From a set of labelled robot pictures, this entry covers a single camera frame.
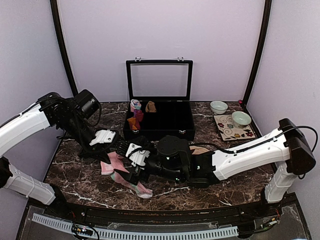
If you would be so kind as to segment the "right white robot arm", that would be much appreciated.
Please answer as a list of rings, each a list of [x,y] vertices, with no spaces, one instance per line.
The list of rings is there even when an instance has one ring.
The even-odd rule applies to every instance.
[[[283,199],[295,179],[315,167],[313,151],[302,127],[284,118],[279,121],[278,128],[265,136],[198,155],[192,154],[187,140],[171,135],[163,137],[156,146],[123,141],[116,152],[131,162],[131,168],[117,173],[132,185],[155,175],[192,187],[207,188],[239,173],[276,163],[277,170],[263,188],[261,201],[255,205],[255,213],[266,217],[274,210],[275,203]]]

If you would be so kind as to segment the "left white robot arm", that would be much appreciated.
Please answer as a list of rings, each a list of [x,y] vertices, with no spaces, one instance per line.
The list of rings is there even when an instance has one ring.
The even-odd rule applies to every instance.
[[[70,206],[59,188],[40,182],[14,167],[4,156],[10,149],[30,136],[56,127],[64,130],[82,148],[81,157],[94,158],[110,163],[108,153],[119,139],[116,130],[97,128],[88,119],[102,112],[97,98],[87,89],[74,97],[63,98],[51,92],[39,98],[26,110],[0,126],[0,186],[32,198],[51,210],[60,218],[67,218]]]

